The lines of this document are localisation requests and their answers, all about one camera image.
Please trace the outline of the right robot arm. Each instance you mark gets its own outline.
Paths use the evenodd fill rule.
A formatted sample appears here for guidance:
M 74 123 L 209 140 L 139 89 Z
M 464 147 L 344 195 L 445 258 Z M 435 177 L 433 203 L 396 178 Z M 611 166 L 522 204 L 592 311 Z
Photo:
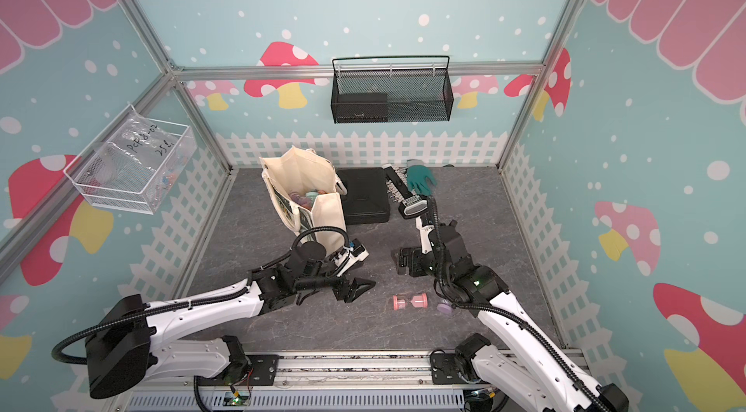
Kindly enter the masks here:
M 526 410 L 629 410 L 620 387 L 603 385 L 581 369 L 534 323 L 494 270 L 474 264 L 457 224 L 440 221 L 434 198 L 406 198 L 399 212 L 415 222 L 421 246 L 396 254 L 398 273 L 432 277 L 438 295 L 474 316 L 514 356 L 508 359 L 485 336 L 473 334 L 456 349 L 464 380 L 495 386 Z

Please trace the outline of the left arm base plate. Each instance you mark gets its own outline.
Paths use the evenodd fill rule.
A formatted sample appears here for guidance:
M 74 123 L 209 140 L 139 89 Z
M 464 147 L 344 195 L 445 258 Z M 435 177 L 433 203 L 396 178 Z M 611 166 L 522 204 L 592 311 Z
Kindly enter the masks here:
M 228 366 L 212 378 L 197 377 L 198 386 L 272 386 L 278 370 L 278 355 L 240 355 L 229 358 Z

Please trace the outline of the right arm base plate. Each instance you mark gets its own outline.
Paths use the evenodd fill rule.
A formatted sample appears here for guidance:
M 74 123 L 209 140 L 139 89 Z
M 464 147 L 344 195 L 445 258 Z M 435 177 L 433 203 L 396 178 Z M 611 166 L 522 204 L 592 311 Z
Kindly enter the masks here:
M 476 357 L 436 349 L 429 353 L 429 370 L 435 385 L 491 385 L 476 371 Z

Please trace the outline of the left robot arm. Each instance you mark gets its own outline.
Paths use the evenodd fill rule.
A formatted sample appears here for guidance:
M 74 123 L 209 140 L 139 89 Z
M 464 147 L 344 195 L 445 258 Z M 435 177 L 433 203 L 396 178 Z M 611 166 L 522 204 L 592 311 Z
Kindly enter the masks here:
M 163 378 L 235 387 L 256 371 L 241 341 L 236 336 L 199 341 L 193 334 L 302 305 L 325 289 L 351 303 L 375 285 L 348 276 L 367 256 L 363 244 L 341 228 L 307 229 L 283 256 L 227 287 L 172 301 L 124 297 L 97 325 L 58 342 L 52 358 L 86 367 L 95 400 Z

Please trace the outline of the green hourglass front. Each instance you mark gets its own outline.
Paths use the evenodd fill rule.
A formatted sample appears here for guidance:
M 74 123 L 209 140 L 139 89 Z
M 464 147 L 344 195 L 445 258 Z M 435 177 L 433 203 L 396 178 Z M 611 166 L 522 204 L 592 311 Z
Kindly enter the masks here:
M 310 204 L 314 205 L 316 199 L 318 198 L 318 196 L 320 196 L 320 194 L 318 191 L 312 191 L 312 192 L 306 193 L 305 196 L 307 200 L 309 200 Z

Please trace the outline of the cream canvas tote bag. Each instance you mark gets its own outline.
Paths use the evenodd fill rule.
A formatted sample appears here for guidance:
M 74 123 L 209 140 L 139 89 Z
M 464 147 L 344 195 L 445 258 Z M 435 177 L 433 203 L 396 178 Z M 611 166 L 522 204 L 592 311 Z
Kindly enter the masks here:
M 312 149 L 293 147 L 260 164 L 272 204 L 295 235 L 318 227 L 347 229 L 341 202 L 347 190 L 330 161 Z M 305 196 L 312 191 L 320 194 L 314 205 Z

